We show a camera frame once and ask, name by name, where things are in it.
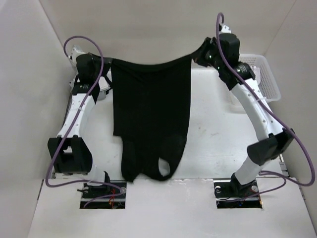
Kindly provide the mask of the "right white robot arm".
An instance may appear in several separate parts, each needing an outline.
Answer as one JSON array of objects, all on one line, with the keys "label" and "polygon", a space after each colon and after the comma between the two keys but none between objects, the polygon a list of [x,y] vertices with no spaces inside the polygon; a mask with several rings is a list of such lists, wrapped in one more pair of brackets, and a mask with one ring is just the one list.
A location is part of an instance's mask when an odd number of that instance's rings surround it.
[{"label": "right white robot arm", "polygon": [[236,35],[223,33],[219,39],[223,53],[218,49],[216,38],[207,37],[192,58],[200,66],[217,70],[220,80],[238,99],[255,130],[258,141],[247,147],[247,158],[232,174],[229,185],[233,195],[241,196],[260,171],[288,148],[294,137],[270,115],[252,67],[239,60],[240,41]]}]

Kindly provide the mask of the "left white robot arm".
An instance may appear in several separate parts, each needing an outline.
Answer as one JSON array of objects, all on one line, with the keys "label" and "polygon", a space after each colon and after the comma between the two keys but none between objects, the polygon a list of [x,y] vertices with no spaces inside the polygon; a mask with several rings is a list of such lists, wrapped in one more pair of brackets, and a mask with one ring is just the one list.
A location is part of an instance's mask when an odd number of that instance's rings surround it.
[{"label": "left white robot arm", "polygon": [[106,90],[111,89],[107,73],[112,59],[87,53],[79,54],[73,60],[77,74],[72,83],[69,109],[57,136],[49,138],[48,150],[57,174],[84,180],[94,186],[99,197],[104,198],[111,192],[108,175],[94,165],[82,134],[100,95],[99,82],[104,81]]}]

